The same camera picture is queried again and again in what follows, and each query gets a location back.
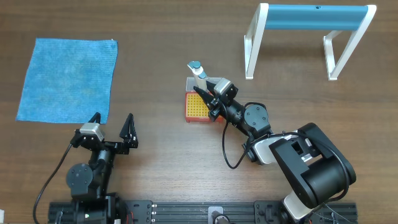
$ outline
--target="tabletop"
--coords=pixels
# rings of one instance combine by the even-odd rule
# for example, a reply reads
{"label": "tabletop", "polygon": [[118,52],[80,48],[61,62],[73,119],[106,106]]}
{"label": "tabletop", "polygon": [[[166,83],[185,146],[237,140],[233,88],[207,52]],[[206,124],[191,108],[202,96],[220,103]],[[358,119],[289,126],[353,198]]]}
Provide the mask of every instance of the tabletop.
{"label": "tabletop", "polygon": [[[292,3],[269,1],[269,3]],[[296,4],[330,4],[307,0]],[[278,165],[243,160],[236,169],[221,152],[224,123],[186,123],[186,64],[199,60],[211,77],[231,80],[242,104],[267,106],[275,133],[317,124],[353,165],[357,181],[344,202],[358,204],[360,223],[395,223],[398,215],[398,2],[376,15],[337,81],[327,79],[322,37],[327,31],[266,30],[254,72],[244,78],[243,36],[259,1],[0,1],[0,209],[5,222],[32,223],[32,207],[81,124],[15,121],[25,74],[38,37],[118,41],[105,138],[118,141],[134,114],[138,149],[117,156],[109,192],[158,202],[280,200],[292,190]],[[364,1],[333,1],[363,5]],[[349,33],[333,39],[340,55]],[[246,138],[230,127],[227,155],[235,163]],[[67,170],[88,162],[72,149],[48,185],[49,202],[69,201]]]}

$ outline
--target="wooden surface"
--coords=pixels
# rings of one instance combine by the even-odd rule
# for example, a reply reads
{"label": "wooden surface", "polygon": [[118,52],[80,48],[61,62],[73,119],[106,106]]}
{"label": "wooden surface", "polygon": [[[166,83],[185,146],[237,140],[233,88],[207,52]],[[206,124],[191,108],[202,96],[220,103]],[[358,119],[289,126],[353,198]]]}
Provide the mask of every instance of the wooden surface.
{"label": "wooden surface", "polygon": [[[289,3],[269,1],[270,3]],[[355,168],[346,202],[360,223],[396,223],[398,215],[398,2],[377,4],[368,31],[340,77],[329,82],[323,31],[266,31],[254,80],[244,79],[243,35],[259,1],[0,1],[0,209],[6,222],[31,223],[39,190],[80,124],[17,122],[35,38],[114,39],[114,71],[106,139],[118,141],[133,113],[139,148],[118,156],[109,191],[128,199],[171,202],[280,200],[291,188],[277,165],[247,159],[224,163],[223,124],[186,123],[186,64],[200,60],[209,76],[230,79],[241,103],[265,103],[274,132],[314,122]],[[342,53],[348,34],[333,40]],[[230,128],[227,153],[235,163],[245,137]],[[67,201],[67,170],[90,152],[72,149],[38,207],[46,222],[51,201]]]}

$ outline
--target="blue cloth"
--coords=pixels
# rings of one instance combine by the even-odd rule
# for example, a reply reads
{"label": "blue cloth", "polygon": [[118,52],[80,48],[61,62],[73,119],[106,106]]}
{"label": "blue cloth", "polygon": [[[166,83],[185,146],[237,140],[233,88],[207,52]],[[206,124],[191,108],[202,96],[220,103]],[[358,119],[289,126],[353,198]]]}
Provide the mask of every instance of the blue cloth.
{"label": "blue cloth", "polygon": [[115,40],[36,39],[16,120],[106,123],[117,56]]}

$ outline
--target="white bracket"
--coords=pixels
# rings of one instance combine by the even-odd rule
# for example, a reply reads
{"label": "white bracket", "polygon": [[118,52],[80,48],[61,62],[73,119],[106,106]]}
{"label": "white bracket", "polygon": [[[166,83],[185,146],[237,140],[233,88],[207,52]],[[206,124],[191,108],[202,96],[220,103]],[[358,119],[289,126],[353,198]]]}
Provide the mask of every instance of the white bracket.
{"label": "white bracket", "polygon": [[[250,23],[248,32],[244,36],[244,65],[245,76],[247,80],[253,79],[254,68],[256,67],[257,56],[259,54],[262,36],[266,27],[268,15],[268,3],[260,3],[253,19]],[[329,80],[337,80],[338,75],[343,69],[344,65],[353,53],[358,42],[361,40],[363,34],[371,23],[377,7],[375,5],[368,5],[368,12],[360,23],[358,30],[353,31],[347,43],[344,52],[340,59],[335,64],[333,54],[332,39],[341,33],[340,30],[333,30],[328,35],[323,37],[323,46],[325,48],[326,67]]]}
{"label": "white bracket", "polygon": [[351,33],[351,37],[349,37],[346,48],[341,54],[340,59],[337,61],[335,65],[335,56],[333,54],[333,46],[331,44],[331,40],[341,33],[340,30],[333,30],[328,35],[323,37],[323,46],[325,48],[325,58],[326,58],[326,68],[328,71],[329,80],[337,80],[338,75],[343,69],[344,65],[349,59],[349,56],[353,53],[355,47],[358,45],[361,40],[363,34],[371,23],[374,14],[376,13],[377,7],[375,5],[368,5],[368,12],[366,13],[364,19],[358,27],[358,30],[353,31]]}

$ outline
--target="yellow grid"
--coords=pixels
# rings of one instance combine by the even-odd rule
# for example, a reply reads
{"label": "yellow grid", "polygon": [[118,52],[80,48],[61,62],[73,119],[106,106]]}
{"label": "yellow grid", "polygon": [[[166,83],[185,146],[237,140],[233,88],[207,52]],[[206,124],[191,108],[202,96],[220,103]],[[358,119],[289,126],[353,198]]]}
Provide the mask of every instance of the yellow grid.
{"label": "yellow grid", "polygon": [[188,93],[186,116],[190,118],[208,118],[209,109],[198,93]]}

